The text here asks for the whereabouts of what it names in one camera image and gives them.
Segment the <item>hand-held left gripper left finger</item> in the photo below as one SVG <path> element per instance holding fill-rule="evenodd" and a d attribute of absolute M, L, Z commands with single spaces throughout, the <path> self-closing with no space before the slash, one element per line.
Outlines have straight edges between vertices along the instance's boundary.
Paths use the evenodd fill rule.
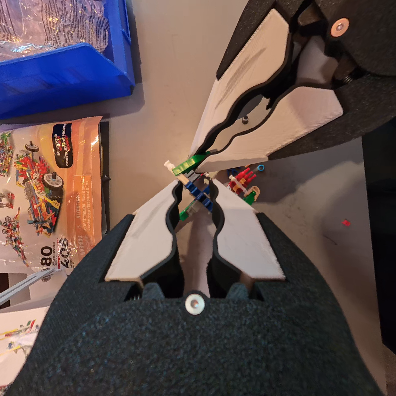
<path fill-rule="evenodd" d="M 105 281 L 156 282 L 164 290 L 182 290 L 184 275 L 175 234 L 183 185 L 173 181 L 142 205 L 110 265 Z"/>

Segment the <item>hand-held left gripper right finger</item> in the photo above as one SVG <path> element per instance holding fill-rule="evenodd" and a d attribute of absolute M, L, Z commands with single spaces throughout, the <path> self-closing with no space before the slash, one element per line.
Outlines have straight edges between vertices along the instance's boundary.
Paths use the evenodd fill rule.
<path fill-rule="evenodd" d="M 216 179 L 210 198 L 216 227 L 210 269 L 219 287 L 230 288 L 241 278 L 249 288 L 256 281 L 284 281 L 257 211 Z"/>

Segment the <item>colourful toy construction model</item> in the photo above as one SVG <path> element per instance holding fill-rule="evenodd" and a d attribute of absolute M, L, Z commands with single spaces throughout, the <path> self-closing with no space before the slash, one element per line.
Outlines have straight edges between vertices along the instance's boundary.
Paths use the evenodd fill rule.
<path fill-rule="evenodd" d="M 173 174 L 174 164 L 166 161 L 164 166 Z M 192 197 L 191 203 L 179 213 L 180 221 L 186 221 L 202 207 L 209 212 L 212 212 L 213 209 L 209 183 L 215 179 L 218 171 L 195 173 L 195 170 L 178 176 L 173 174 Z M 228 190 L 242 198 L 249 205 L 256 202 L 260 195 L 260 189 L 258 186 L 251 185 L 257 175 L 250 170 L 249 166 L 242 167 L 242 170 L 240 168 L 230 168 L 226 170 L 226 173 L 229 179 L 226 185 Z"/>

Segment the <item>green fan-shaped connector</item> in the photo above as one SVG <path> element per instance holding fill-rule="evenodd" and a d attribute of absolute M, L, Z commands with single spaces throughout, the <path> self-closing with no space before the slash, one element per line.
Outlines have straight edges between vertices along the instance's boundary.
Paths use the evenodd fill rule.
<path fill-rule="evenodd" d="M 185 174 L 185 173 L 188 173 L 190 171 L 193 171 L 209 155 L 210 155 L 210 151 L 206 151 L 203 154 L 196 154 L 194 156 L 191 156 L 189 159 L 187 159 L 186 161 L 182 162 L 180 165 L 175 166 L 172 169 L 172 172 L 173 172 L 173 174 L 175 176 L 178 176 L 180 174 Z"/>

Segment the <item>clear plastic parts bag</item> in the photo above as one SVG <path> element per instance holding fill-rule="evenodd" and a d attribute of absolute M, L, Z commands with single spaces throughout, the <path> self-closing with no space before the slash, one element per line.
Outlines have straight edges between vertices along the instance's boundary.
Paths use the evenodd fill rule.
<path fill-rule="evenodd" d="M 8 61 L 88 43 L 99 52 L 108 45 L 106 1 L 2 0 L 0 60 Z"/>

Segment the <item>blue plastic bin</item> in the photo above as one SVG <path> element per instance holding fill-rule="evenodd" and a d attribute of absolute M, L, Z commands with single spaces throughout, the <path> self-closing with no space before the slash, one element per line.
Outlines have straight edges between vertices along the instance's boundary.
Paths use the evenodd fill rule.
<path fill-rule="evenodd" d="M 135 86 L 126 1 L 106 1 L 110 38 L 2 61 L 1 120 L 129 96 Z"/>

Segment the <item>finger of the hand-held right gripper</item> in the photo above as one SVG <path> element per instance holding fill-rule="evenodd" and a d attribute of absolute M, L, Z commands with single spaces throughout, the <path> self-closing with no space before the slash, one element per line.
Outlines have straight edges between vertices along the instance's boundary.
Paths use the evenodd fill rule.
<path fill-rule="evenodd" d="M 214 82 L 189 156 L 210 147 L 210 137 L 235 122 L 250 93 L 275 76 L 285 61 L 289 38 L 289 24 L 276 9 L 271 9 L 225 73 Z"/>
<path fill-rule="evenodd" d="M 232 137 L 221 151 L 209 155 L 200 173 L 267 161 L 275 151 L 343 115 L 333 90 L 298 86 L 278 99 L 257 126 Z"/>

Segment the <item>large model picture poster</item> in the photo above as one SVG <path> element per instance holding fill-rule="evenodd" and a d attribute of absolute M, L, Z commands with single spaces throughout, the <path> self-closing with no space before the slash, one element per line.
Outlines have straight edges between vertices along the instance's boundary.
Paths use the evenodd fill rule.
<path fill-rule="evenodd" d="M 65 270 L 38 280 L 28 291 L 30 299 L 1 310 L 1 362 L 25 360 L 35 343 L 53 299 L 67 279 Z"/>

